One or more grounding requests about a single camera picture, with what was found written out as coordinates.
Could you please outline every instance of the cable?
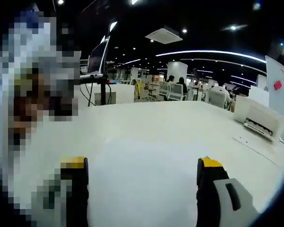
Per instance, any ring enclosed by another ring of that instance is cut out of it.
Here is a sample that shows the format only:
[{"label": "cable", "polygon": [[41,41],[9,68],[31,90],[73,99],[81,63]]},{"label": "cable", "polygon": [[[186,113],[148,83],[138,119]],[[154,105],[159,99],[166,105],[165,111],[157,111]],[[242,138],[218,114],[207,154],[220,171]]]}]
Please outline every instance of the cable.
[{"label": "cable", "polygon": [[110,87],[109,84],[107,84],[109,87],[109,97],[108,97],[108,101],[107,104],[109,104],[109,99],[110,99],[110,104],[112,104],[112,88]]},{"label": "cable", "polygon": [[86,90],[87,90],[87,92],[88,92],[88,94],[89,94],[89,104],[88,104],[88,107],[90,107],[90,103],[91,103],[91,94],[92,94],[92,90],[93,90],[93,85],[94,85],[94,83],[91,83],[91,88],[90,88],[90,93],[89,93],[89,90],[87,89],[87,85],[85,84],[85,87],[86,87]]},{"label": "cable", "polygon": [[83,94],[83,96],[90,102],[90,103],[92,103],[86,96],[85,96],[85,94]]},{"label": "cable", "polygon": [[53,9],[54,9],[54,10],[55,10],[55,12],[56,12],[56,6],[55,6],[54,1],[53,1]]},{"label": "cable", "polygon": [[87,85],[85,84],[85,88],[87,90],[87,93],[90,95],[89,89],[87,88]]},{"label": "cable", "polygon": [[94,0],[91,4],[89,4],[87,7],[85,7],[84,10],[81,11],[81,13],[83,13],[88,7],[90,7],[92,4],[94,4],[95,1],[97,1],[97,0]]}]

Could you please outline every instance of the curved light strip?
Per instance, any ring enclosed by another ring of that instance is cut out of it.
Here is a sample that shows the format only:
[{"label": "curved light strip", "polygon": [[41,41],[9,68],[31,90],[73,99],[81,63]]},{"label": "curved light strip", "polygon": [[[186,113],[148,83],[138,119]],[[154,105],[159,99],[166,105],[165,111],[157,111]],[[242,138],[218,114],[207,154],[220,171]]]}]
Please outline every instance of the curved light strip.
[{"label": "curved light strip", "polygon": [[254,83],[254,84],[257,84],[256,82],[254,82],[254,81],[251,81],[251,80],[249,80],[249,79],[244,79],[244,78],[241,78],[241,77],[236,77],[236,76],[231,76],[231,77],[234,77],[234,78],[238,78],[238,79],[242,79],[242,80],[246,80],[246,81],[248,81],[248,82],[250,82],[250,83]]},{"label": "curved light strip", "polygon": [[198,72],[210,72],[210,73],[213,73],[211,71],[205,71],[205,70],[198,70]]},{"label": "curved light strip", "polygon": [[259,69],[256,69],[256,68],[254,68],[254,67],[251,67],[251,66],[248,66],[248,65],[242,65],[242,64],[239,64],[239,63],[231,62],[231,61],[222,61],[222,60],[207,59],[207,58],[194,58],[194,60],[215,61],[215,62],[224,62],[224,63],[234,64],[234,65],[240,65],[240,66],[242,66],[242,67],[250,68],[250,69],[253,69],[253,70],[262,72],[262,73],[264,73],[264,74],[267,74],[266,72],[264,72],[264,71],[262,71],[262,70],[259,70]]},{"label": "curved light strip", "polygon": [[133,63],[133,62],[140,61],[140,60],[141,60],[141,59],[137,59],[137,60],[134,60],[134,61],[129,61],[129,62],[124,63],[124,64],[122,64],[122,65],[126,65],[126,64]]},{"label": "curved light strip", "polygon": [[238,85],[241,85],[241,86],[244,86],[244,87],[248,87],[248,86],[246,86],[246,85],[244,85],[244,84],[239,84],[239,83],[236,83],[236,82],[233,82],[233,81],[231,81],[231,83],[233,83],[233,84],[238,84]]},{"label": "curved light strip", "polygon": [[259,61],[261,63],[265,63],[265,60],[250,56],[250,55],[246,55],[246,54],[242,54],[242,53],[235,53],[235,52],[228,52],[228,51],[209,51],[209,50],[196,50],[196,51],[178,51],[178,52],[170,52],[170,53],[162,53],[162,54],[158,54],[156,55],[156,57],[160,57],[160,56],[164,56],[164,55],[170,55],[170,54],[177,54],[177,53],[224,53],[224,54],[231,54],[231,55],[236,55],[236,56],[240,56],[240,57],[244,57],[244,58],[250,58],[256,61]]}]

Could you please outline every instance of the person sitting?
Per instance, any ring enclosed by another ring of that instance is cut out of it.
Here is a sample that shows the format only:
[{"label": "person sitting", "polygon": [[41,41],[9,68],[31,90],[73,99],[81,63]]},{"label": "person sitting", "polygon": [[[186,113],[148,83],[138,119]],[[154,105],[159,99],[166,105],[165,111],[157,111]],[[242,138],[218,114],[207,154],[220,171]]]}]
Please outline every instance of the person sitting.
[{"label": "person sitting", "polygon": [[[231,96],[229,94],[229,92],[223,88],[224,85],[224,81],[222,79],[218,80],[218,86],[212,87],[209,91],[210,92],[216,92],[216,93],[223,93],[225,95],[225,102],[230,104],[233,102],[233,100],[231,99]],[[206,94],[206,99],[205,102],[209,103],[209,94]]]},{"label": "person sitting", "polygon": [[174,80],[175,80],[175,77],[174,77],[173,75],[170,75],[170,76],[169,76],[169,79],[166,80],[166,82],[171,83],[171,82],[173,82]]},{"label": "person sitting", "polygon": [[183,85],[183,95],[186,95],[187,94],[187,86],[184,82],[184,78],[183,77],[180,77],[179,78],[179,82],[177,84],[181,84]]}]

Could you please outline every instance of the computer monitor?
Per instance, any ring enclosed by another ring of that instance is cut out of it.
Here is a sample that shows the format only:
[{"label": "computer monitor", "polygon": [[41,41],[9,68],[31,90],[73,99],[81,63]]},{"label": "computer monitor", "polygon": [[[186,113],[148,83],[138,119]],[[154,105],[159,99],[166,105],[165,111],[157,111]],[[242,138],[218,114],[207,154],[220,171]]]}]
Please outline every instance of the computer monitor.
[{"label": "computer monitor", "polygon": [[102,73],[102,66],[104,55],[108,47],[110,37],[101,42],[91,53],[88,61],[87,74],[100,75]]}]

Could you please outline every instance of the white printer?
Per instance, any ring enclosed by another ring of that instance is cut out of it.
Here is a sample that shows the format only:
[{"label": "white printer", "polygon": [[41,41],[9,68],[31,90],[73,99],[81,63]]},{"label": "white printer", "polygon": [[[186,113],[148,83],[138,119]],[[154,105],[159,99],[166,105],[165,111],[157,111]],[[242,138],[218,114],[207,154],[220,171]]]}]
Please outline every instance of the white printer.
[{"label": "white printer", "polygon": [[248,97],[237,96],[234,119],[271,141],[284,131],[284,117]]}]

